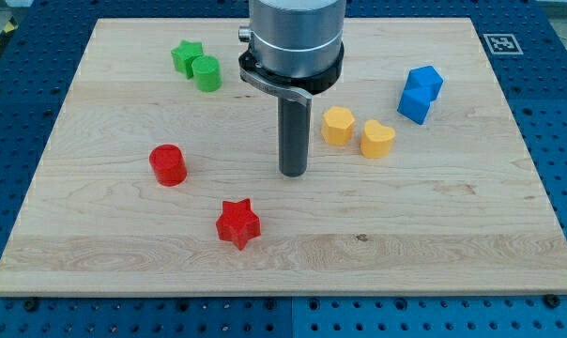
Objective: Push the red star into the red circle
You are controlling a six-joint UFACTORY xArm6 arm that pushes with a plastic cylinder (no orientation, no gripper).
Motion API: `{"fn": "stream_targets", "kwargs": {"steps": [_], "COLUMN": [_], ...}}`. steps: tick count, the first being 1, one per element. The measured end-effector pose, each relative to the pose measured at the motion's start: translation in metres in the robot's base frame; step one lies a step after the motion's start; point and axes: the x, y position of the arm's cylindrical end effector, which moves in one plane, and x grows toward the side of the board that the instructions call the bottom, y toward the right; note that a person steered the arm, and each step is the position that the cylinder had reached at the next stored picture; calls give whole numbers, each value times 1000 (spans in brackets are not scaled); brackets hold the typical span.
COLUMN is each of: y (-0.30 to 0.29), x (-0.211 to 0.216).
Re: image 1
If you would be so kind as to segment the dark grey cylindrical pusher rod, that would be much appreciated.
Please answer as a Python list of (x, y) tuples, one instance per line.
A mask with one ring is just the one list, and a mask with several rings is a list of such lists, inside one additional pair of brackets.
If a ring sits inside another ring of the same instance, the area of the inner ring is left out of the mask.
[(311, 108), (299, 102), (278, 99), (279, 170), (299, 177), (307, 169)]

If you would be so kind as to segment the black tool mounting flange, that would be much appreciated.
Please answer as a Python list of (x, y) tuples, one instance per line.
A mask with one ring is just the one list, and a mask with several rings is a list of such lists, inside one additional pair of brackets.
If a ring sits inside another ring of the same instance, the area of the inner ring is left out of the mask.
[(238, 58), (240, 79), (265, 94), (310, 107), (314, 95), (328, 90), (340, 78), (344, 55), (345, 46), (341, 45), (330, 67), (316, 75), (294, 78), (278, 75), (265, 69), (251, 51), (247, 50)]

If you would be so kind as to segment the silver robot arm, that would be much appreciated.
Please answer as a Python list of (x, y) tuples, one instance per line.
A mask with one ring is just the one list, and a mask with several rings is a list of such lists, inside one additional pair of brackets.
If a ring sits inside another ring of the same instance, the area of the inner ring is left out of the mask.
[(250, 0), (248, 44), (239, 57), (243, 82), (278, 99), (279, 170), (307, 169), (313, 96), (342, 73), (345, 0)]

